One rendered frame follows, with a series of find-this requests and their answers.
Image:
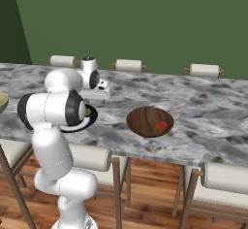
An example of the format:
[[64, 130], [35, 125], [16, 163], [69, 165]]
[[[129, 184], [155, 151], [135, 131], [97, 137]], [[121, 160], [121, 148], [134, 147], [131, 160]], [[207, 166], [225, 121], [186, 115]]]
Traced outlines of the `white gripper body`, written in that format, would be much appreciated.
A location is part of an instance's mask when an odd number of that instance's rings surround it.
[[110, 98], [110, 89], [98, 90], [98, 89], [83, 89], [79, 92], [83, 99], [88, 100], [108, 100]]

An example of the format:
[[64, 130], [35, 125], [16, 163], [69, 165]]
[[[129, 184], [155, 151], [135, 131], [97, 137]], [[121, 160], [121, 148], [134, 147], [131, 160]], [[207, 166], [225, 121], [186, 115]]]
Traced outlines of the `dark blue plate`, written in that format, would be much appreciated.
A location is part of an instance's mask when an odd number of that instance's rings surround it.
[[90, 127], [97, 120], [98, 112], [94, 107], [90, 105], [86, 105], [85, 111], [86, 109], [91, 110], [91, 116], [85, 117], [83, 122], [77, 126], [61, 126], [60, 130], [64, 133], [74, 133], [74, 132], [81, 131], [81, 130], [84, 130]]

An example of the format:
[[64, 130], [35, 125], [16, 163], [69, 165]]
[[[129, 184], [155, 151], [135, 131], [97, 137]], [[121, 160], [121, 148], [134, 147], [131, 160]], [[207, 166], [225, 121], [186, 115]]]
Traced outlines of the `brown wooden bowl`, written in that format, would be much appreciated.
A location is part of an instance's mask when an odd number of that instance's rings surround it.
[[[156, 124], [164, 120], [168, 123], [166, 131], [158, 131]], [[129, 128], [136, 134], [144, 138], [157, 138], [170, 132], [174, 125], [174, 119], [169, 112], [155, 107], [139, 107], [127, 115]]]

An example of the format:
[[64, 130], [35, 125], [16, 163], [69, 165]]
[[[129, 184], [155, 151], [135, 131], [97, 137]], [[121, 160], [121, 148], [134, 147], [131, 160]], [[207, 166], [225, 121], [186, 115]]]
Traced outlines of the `olive yellow bowl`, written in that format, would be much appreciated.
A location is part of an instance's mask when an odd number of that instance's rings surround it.
[[0, 114], [5, 111], [9, 104], [9, 96], [7, 93], [0, 92]]

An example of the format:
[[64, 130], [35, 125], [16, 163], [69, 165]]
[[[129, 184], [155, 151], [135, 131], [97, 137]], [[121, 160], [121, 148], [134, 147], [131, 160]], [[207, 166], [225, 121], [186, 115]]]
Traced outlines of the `red fruit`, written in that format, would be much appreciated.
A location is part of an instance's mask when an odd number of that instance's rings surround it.
[[168, 123], [166, 121], [164, 121], [164, 120], [160, 120], [156, 124], [156, 129], [158, 131], [166, 131], [168, 129], [168, 127], [169, 127]]

